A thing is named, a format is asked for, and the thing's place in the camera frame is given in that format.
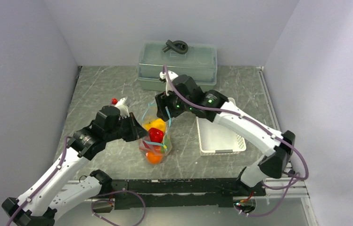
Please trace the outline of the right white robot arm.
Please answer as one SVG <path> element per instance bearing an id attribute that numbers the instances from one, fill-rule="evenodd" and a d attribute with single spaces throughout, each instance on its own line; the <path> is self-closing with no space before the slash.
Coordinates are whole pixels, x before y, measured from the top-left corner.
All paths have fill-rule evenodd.
<path id="1" fill-rule="evenodd" d="M 159 80 L 165 83 L 165 92 L 155 96 L 158 118 L 168 121 L 190 112 L 240 135 L 261 151 L 263 158 L 239 173 L 236 182 L 239 194 L 250 194 L 266 178 L 281 178 L 293 153 L 294 133 L 266 127 L 220 92 L 204 92 L 193 78 L 185 74 L 161 72 Z"/>

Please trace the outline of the clear zip top bag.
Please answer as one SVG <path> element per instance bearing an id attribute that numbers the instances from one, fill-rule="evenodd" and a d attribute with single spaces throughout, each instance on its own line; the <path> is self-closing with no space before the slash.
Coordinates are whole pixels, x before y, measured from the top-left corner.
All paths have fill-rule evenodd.
<path id="1" fill-rule="evenodd" d="M 155 101 L 148 104 L 142 116 L 142 126 L 148 135 L 140 139 L 139 149 L 146 160 L 153 165 L 161 163 L 172 150 L 169 129 L 172 120 L 163 121 L 157 117 L 157 104 Z"/>

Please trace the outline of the white perforated plastic basket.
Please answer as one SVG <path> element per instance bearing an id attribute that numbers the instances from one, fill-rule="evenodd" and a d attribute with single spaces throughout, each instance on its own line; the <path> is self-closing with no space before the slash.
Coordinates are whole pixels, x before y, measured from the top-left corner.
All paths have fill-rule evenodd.
<path id="1" fill-rule="evenodd" d="M 239 154 L 246 150 L 246 141 L 237 133 L 206 119 L 196 118 L 201 156 Z"/>

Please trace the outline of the red orange carrot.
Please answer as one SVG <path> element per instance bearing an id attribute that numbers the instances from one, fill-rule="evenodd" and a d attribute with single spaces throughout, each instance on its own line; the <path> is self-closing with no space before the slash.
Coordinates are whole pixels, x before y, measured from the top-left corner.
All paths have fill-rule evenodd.
<path id="1" fill-rule="evenodd" d="M 141 151 L 153 152 L 156 155 L 165 155 L 168 151 L 164 145 L 152 145 L 145 142 L 141 142 L 139 149 Z"/>

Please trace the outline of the orange tangerine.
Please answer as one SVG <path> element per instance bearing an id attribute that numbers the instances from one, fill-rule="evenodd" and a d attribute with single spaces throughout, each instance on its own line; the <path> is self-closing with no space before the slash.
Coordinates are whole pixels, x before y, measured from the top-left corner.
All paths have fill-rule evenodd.
<path id="1" fill-rule="evenodd" d="M 154 154 L 153 152 L 147 152 L 145 154 L 146 159 L 151 164 L 159 164 L 162 161 L 163 156 L 160 154 Z"/>

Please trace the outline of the red bell pepper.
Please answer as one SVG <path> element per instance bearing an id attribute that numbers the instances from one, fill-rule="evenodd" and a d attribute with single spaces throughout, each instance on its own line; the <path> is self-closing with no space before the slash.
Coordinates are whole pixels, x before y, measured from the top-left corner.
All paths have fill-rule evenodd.
<path id="1" fill-rule="evenodd" d="M 164 139 L 163 131 L 157 128 L 150 128 L 148 132 L 149 132 L 149 139 L 151 142 L 162 143 Z"/>

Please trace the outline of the yellow lemon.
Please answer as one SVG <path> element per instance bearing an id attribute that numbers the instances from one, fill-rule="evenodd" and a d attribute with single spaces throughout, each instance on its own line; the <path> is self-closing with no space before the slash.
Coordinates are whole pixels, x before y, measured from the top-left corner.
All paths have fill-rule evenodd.
<path id="1" fill-rule="evenodd" d="M 153 121 L 147 121 L 146 123 L 144 123 L 143 127 L 147 131 L 149 131 L 151 128 L 155 128 L 165 133 L 167 129 L 167 123 L 164 122 L 162 119 L 158 118 Z"/>

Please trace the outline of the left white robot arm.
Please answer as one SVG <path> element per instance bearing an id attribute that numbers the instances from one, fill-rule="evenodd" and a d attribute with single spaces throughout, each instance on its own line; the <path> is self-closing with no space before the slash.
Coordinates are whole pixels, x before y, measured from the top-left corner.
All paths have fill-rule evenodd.
<path id="1" fill-rule="evenodd" d="M 104 106 L 90 124 L 64 139 L 63 151 L 53 165 L 33 186 L 17 198 L 9 197 L 2 203 L 9 216 L 7 225 L 52 226 L 70 209 L 84 200 L 113 192 L 111 177 L 101 170 L 92 171 L 73 188 L 62 192 L 71 177 L 107 143 L 122 139 L 139 140 L 148 135 L 125 106 Z"/>

